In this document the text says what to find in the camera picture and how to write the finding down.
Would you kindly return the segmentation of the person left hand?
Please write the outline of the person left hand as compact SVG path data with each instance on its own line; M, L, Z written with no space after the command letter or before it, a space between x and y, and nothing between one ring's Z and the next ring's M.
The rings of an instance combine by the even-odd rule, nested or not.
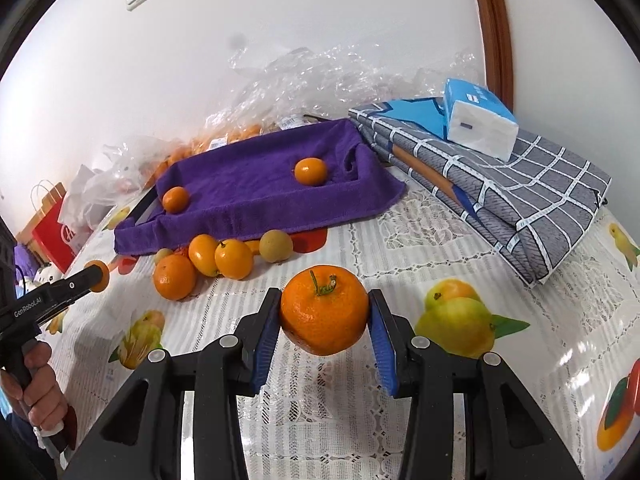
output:
M26 353L24 363L34 374L25 390L6 370L1 371L1 388L13 411L44 431L55 429L68 410L54 369L49 365L51 354L51 347L45 342L37 342Z

